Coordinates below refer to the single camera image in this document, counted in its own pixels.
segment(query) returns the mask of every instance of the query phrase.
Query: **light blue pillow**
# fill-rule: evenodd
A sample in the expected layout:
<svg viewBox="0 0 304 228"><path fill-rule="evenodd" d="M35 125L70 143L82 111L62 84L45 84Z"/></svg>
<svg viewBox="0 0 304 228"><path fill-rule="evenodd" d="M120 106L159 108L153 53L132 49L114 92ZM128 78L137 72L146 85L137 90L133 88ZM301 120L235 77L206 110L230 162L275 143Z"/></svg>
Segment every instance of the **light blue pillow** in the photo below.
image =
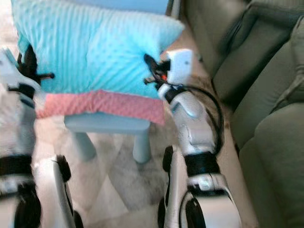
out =
<svg viewBox="0 0 304 228"><path fill-rule="evenodd" d="M49 93L93 90L157 98L143 56L160 60L183 24L162 15L124 12L57 0L12 0L18 47L29 44L38 61L38 73L55 74L42 81Z"/></svg>

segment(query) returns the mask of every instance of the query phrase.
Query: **stool leg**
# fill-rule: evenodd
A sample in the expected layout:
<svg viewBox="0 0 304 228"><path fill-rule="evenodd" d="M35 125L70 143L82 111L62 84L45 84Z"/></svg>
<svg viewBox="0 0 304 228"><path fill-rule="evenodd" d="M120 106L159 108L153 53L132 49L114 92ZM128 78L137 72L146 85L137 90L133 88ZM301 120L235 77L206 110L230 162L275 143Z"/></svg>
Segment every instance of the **stool leg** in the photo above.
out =
<svg viewBox="0 0 304 228"><path fill-rule="evenodd" d="M135 136L133 157L138 163L146 163L151 158L149 129Z"/></svg>
<svg viewBox="0 0 304 228"><path fill-rule="evenodd" d="M72 133L73 142L76 145L76 153L79 158L86 162L93 159L96 156L96 148L92 144L87 133Z"/></svg>

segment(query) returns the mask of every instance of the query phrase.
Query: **stool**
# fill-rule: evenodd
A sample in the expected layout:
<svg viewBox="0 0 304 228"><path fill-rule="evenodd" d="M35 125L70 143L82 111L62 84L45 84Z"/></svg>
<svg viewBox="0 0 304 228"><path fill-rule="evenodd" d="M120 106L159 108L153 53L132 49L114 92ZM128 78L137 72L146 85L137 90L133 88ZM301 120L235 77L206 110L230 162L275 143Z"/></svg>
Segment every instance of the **stool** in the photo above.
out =
<svg viewBox="0 0 304 228"><path fill-rule="evenodd" d="M77 145L77 153L82 161L96 156L96 149L88 137L88 132L119 133L135 135L133 157L138 163L146 163L151 157L149 127L147 120L121 117L105 113L65 116L64 123L72 133Z"/></svg>

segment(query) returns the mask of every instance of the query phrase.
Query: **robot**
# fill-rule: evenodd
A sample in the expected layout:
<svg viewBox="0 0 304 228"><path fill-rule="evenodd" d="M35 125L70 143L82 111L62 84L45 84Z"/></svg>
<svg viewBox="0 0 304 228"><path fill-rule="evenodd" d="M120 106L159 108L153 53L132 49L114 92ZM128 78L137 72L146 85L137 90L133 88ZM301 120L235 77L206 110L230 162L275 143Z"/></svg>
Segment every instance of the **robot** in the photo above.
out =
<svg viewBox="0 0 304 228"><path fill-rule="evenodd" d="M237 207L220 174L216 155L222 145L223 119L216 124L216 142L208 123L208 111L191 93L206 91L184 85L191 75L192 51L168 51L167 60L157 64L144 56L159 97L170 104L178 129L180 146L165 150L163 168L168 173L164 198L159 204L159 228L239 228ZM31 47L15 61L7 49L0 50L0 220L4 228L83 228L74 211L68 189L71 172L63 156L43 160L32 168L35 146L34 95L41 93L42 79L52 73L36 74Z"/></svg>

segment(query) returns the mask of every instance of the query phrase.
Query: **tile floor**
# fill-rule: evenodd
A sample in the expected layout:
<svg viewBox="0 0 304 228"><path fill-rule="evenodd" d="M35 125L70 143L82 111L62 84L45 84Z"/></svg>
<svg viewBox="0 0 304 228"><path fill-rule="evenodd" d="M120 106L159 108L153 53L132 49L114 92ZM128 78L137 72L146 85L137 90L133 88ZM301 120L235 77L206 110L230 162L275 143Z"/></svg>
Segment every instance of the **tile floor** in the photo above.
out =
<svg viewBox="0 0 304 228"><path fill-rule="evenodd" d="M17 33L11 18L10 0L0 1L0 21L0 46L8 46L16 56ZM170 49L181 47L191 48L197 53L188 27ZM193 65L193 80L212 90L208 75L197 59ZM167 106L165 109L166 125L151 126L152 159L145 165L133 160L132 136L90 133L98 154L91 161L81 162L73 152L74 144L63 124L63 117L36 121L34 161L39 162L54 154L66 156L72 171L69 185L73 204L82 215L86 228L157 227L157 205L165 183L162 155L167 145L177 143L173 120ZM229 110L225 109L225 115L228 119ZM226 175L243 227L257 227L228 120L225 125L225 145L218 162Z"/></svg>

